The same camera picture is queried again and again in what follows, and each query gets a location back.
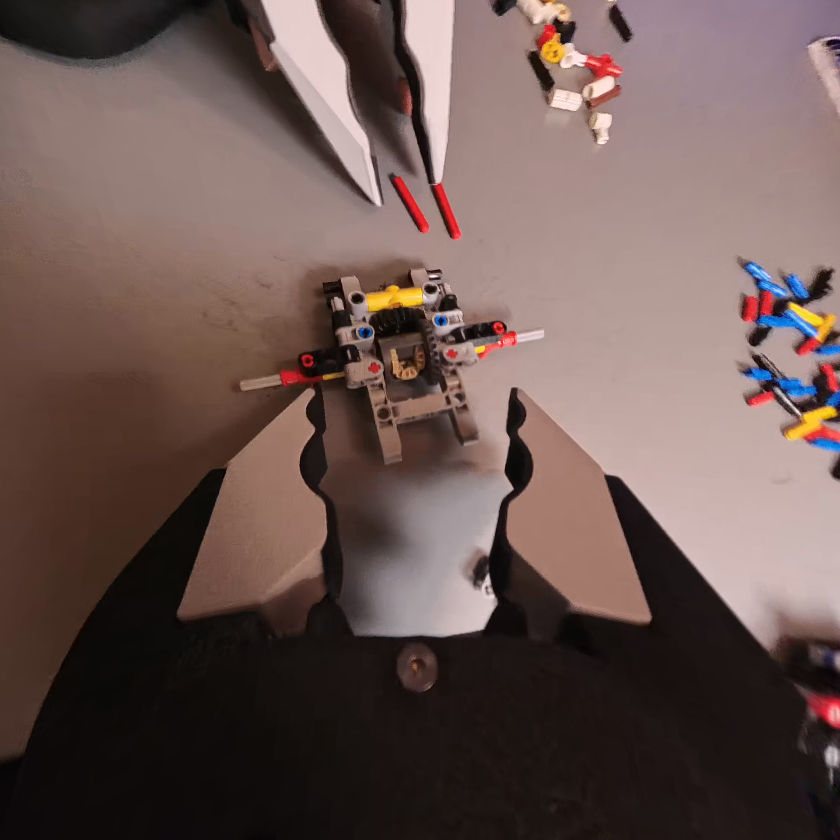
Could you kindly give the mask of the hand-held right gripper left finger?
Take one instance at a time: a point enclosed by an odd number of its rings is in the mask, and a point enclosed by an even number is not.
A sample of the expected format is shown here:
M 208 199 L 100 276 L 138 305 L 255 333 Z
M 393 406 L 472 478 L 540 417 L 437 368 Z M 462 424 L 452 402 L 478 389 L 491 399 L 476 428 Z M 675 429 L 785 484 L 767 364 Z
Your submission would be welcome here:
M 177 617 L 255 613 L 280 637 L 303 635 L 340 598 L 343 552 L 319 387 L 308 388 L 227 465 Z

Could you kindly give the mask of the pile of mixed lego connectors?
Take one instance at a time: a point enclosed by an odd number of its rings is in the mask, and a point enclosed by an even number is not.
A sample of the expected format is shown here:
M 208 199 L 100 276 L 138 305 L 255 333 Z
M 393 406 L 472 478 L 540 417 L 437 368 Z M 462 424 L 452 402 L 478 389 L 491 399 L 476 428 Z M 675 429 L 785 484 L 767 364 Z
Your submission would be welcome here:
M 609 51 L 575 44 L 579 19 L 573 2 L 493 1 L 498 18 L 517 15 L 526 25 L 524 55 L 550 118 L 580 117 L 598 147 L 606 146 L 614 117 L 608 110 L 623 92 L 624 68 Z

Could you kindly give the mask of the dark cloth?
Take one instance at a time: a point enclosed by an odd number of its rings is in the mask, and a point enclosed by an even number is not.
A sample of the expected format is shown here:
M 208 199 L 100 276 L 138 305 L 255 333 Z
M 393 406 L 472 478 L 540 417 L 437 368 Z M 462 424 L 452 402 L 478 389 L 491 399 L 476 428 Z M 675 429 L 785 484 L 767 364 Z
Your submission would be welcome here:
M 205 1 L 2 1 L 1 36 L 50 56 L 104 60 L 146 45 Z

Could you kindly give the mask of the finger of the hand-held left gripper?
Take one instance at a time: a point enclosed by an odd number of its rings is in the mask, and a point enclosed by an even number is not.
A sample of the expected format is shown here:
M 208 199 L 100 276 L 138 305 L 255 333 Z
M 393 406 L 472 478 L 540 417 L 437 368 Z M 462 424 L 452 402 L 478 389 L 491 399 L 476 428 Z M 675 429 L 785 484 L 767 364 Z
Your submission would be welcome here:
M 269 50 L 318 125 L 343 168 L 365 197 L 382 206 L 382 189 L 369 135 L 351 90 L 350 68 L 318 1 L 261 3 Z
M 427 181 L 444 180 L 455 43 L 454 1 L 394 1 L 395 55 L 412 100 Z

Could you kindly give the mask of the black red lego chassis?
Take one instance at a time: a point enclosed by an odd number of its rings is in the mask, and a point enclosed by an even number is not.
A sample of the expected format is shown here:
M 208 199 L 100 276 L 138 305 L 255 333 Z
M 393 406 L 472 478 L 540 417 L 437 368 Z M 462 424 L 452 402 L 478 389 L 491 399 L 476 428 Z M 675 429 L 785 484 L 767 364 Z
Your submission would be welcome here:
M 820 638 L 788 638 L 784 669 L 805 701 L 800 748 L 820 766 L 822 791 L 838 812 L 839 643 Z

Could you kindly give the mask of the grey lego differential assembly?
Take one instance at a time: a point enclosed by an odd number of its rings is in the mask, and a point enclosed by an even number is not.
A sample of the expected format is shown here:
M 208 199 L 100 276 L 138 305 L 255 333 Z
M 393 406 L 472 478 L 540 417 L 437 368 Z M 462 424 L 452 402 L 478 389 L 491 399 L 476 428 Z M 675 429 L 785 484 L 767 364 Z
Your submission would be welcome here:
M 370 401 L 383 461 L 403 459 L 401 427 L 439 416 L 463 446 L 479 441 L 463 370 L 499 351 L 541 341 L 498 318 L 470 322 L 441 269 L 409 271 L 403 285 L 365 291 L 357 276 L 324 282 L 332 344 L 308 350 L 291 370 L 238 384 L 241 392 L 343 382 Z

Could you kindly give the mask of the pile of small lego pins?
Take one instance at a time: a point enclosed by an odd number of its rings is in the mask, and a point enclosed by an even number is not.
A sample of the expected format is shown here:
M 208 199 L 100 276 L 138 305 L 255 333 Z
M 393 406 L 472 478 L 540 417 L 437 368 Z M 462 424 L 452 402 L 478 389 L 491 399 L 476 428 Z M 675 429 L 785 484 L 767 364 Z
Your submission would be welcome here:
M 810 276 L 772 271 L 737 258 L 745 280 L 738 315 L 744 355 L 738 363 L 745 406 L 778 414 L 778 436 L 821 456 L 839 480 L 838 269 Z

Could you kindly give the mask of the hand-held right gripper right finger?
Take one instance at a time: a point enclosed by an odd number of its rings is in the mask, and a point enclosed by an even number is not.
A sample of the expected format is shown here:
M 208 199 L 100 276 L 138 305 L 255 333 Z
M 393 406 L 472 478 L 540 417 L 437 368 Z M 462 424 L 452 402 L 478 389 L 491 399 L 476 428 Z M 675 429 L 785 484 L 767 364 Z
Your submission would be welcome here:
M 569 618 L 651 624 L 606 475 L 530 395 L 511 389 L 503 498 L 489 553 L 489 634 L 552 642 Z

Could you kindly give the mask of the red lego axle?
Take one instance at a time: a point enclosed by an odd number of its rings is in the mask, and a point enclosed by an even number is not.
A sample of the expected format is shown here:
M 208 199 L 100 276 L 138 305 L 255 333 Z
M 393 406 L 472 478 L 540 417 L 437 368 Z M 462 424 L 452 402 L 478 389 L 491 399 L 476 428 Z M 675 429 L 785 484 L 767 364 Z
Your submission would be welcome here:
M 445 228 L 448 235 L 453 240 L 461 239 L 461 230 L 456 219 L 453 208 L 448 199 L 448 195 L 443 183 L 433 183 L 430 185 L 432 194 L 434 195 L 438 211 L 444 221 Z
M 404 179 L 394 173 L 389 175 L 389 179 L 416 229 L 422 234 L 427 234 L 430 230 L 429 222 Z

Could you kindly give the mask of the colourful sticker sheet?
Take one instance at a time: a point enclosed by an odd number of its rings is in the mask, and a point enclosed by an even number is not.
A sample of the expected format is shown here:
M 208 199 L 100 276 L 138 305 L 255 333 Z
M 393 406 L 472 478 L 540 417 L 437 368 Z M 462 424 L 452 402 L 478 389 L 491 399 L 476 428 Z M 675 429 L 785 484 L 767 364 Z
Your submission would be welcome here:
M 836 113 L 839 113 L 839 36 L 814 40 L 807 46 L 807 53 Z

